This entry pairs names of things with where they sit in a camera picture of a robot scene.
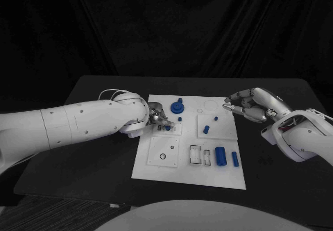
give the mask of blue part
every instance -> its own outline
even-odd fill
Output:
[[[175,114],[179,114],[179,113],[182,113],[185,111],[185,105],[182,104],[182,102],[175,102],[173,104],[172,104],[172,112],[175,113]]]
[[[208,130],[209,130],[209,126],[207,125],[207,126],[205,126],[205,129],[204,129],[204,133],[205,133],[205,134],[208,133]]]
[[[215,148],[215,154],[217,154],[217,164],[218,166],[227,165],[227,157],[225,157],[225,149],[224,147]]]
[[[240,163],[238,163],[238,153],[233,152],[233,160],[234,160],[234,166],[238,167]]]

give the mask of white board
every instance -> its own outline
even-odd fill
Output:
[[[175,114],[171,110],[171,105],[181,97],[184,99],[185,111],[181,114]],[[176,124],[182,124],[182,126],[176,126],[178,128],[182,128],[182,130],[176,129],[176,131],[168,133],[168,131],[158,131],[156,125],[145,128],[145,134],[142,135],[139,142],[132,178],[246,190],[235,120],[233,113],[222,108],[224,100],[225,97],[172,95],[149,96],[149,102],[159,102],[163,105],[168,119]],[[212,119],[218,116],[218,121],[211,121],[211,116]],[[204,128],[198,128],[201,121],[204,121],[204,123],[212,122],[212,127],[209,128],[211,136],[201,134],[204,133]],[[162,166],[163,164],[149,165],[149,151],[150,147],[155,146],[150,144],[152,137],[175,138],[179,140],[178,167],[166,167]],[[202,147],[201,165],[191,164],[192,145]],[[225,147],[228,163],[225,166],[218,166],[217,164],[217,147]],[[165,151],[166,148],[169,148],[169,144],[162,147],[160,152],[159,150],[155,150],[158,156],[163,153],[162,151]],[[205,165],[207,150],[211,152],[211,166]],[[240,167],[234,167],[233,152],[238,153]]]

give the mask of floor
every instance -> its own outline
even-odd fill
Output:
[[[2,231],[94,231],[107,221],[130,211],[130,206],[26,196],[18,206],[0,214]]]

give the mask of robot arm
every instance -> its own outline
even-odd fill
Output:
[[[162,105],[147,103],[130,92],[114,100],[2,114],[0,174],[39,152],[61,146],[94,140],[117,131],[130,138],[137,137],[146,125],[153,123],[173,127],[166,119]]]
[[[243,99],[243,107],[228,104]],[[225,99],[224,108],[247,119],[263,123],[271,118],[274,124],[263,131],[267,141],[280,147],[297,162],[320,155],[333,165],[333,126],[329,116],[315,109],[293,111],[283,99],[263,88],[240,91]]]

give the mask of table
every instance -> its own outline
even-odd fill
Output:
[[[98,99],[106,89],[150,94],[227,97],[263,87],[293,109],[326,112],[302,79],[83,76],[65,104]],[[103,94],[103,99],[113,92]],[[116,133],[38,154],[16,184],[18,194],[47,195],[143,206],[166,200],[211,200],[266,211],[300,224],[333,227],[333,167],[316,156],[295,162],[260,135],[257,124],[235,115],[247,190],[132,179],[139,137]]]

